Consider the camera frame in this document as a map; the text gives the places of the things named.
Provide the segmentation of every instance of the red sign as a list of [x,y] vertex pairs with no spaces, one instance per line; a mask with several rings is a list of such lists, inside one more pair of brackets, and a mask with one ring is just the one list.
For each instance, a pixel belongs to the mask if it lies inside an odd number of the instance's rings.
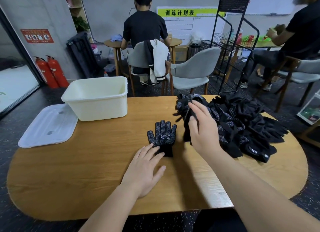
[[54,43],[47,29],[20,29],[28,43]]

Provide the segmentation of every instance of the black t-shirt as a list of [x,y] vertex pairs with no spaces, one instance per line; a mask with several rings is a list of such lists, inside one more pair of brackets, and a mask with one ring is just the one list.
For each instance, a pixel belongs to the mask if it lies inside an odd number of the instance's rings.
[[152,11],[136,11],[125,22],[123,37],[131,40],[132,47],[145,40],[168,37],[165,20]]
[[286,28],[295,33],[281,51],[298,59],[310,58],[320,51],[320,0],[302,8]]

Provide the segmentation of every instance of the training plan chart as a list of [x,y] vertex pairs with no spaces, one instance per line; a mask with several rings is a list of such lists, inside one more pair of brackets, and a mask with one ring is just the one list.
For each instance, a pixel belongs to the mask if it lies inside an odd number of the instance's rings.
[[[190,42],[192,32],[201,39],[211,40],[216,20],[217,7],[157,7],[157,14],[165,20],[167,31],[173,38],[182,40],[183,45]],[[219,15],[226,18],[225,12]],[[215,33],[222,33],[224,21],[218,17]]]

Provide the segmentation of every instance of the person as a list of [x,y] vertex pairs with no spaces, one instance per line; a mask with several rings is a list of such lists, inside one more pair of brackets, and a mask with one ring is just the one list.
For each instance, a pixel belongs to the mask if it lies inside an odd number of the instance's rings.
[[[160,40],[160,37],[166,46],[170,46],[171,39],[168,37],[166,22],[161,16],[150,11],[151,4],[152,0],[134,0],[137,11],[124,22],[121,49],[126,49],[129,41],[134,48],[140,42]],[[147,86],[148,79],[148,76],[140,76],[140,83]]]
[[[294,0],[294,3],[296,5],[308,4],[308,6],[294,15],[281,34],[278,35],[272,28],[268,30],[266,36],[270,37],[275,45],[284,45],[280,51],[254,50],[252,59],[248,61],[244,69],[242,80],[238,78],[234,81],[235,84],[239,84],[240,88],[248,88],[248,79],[257,64],[265,67],[264,80],[259,83],[262,86],[264,81],[270,77],[272,70],[285,59],[285,56],[292,56],[300,60],[312,59],[320,51],[320,0]],[[271,86],[270,82],[263,90],[270,91]]]
[[[320,221],[222,150],[217,124],[204,105],[193,101],[189,106],[198,119],[190,117],[189,121],[192,145],[217,175],[243,222],[242,227],[245,226],[244,231],[319,231]],[[90,216],[80,232],[122,231],[136,200],[151,191],[166,169],[162,166],[153,175],[164,153],[154,156],[159,147],[152,146],[143,147],[135,154],[121,184]],[[243,230],[233,228],[230,231]]]

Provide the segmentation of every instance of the fire extinguisher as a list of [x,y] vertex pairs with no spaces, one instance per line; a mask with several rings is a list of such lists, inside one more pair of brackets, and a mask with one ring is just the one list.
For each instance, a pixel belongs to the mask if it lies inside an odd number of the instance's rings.
[[68,87],[69,83],[66,80],[66,77],[63,75],[63,72],[62,72],[62,69],[60,67],[59,62],[51,56],[47,56],[47,57],[48,57],[47,61],[50,66],[50,69],[51,69],[55,79],[57,80],[59,86],[62,88]]
[[39,58],[39,57],[35,57],[35,58],[36,58],[35,63],[37,64],[38,68],[40,69],[43,76],[45,77],[49,87],[53,89],[59,88],[58,82],[54,78],[48,63],[42,58]]

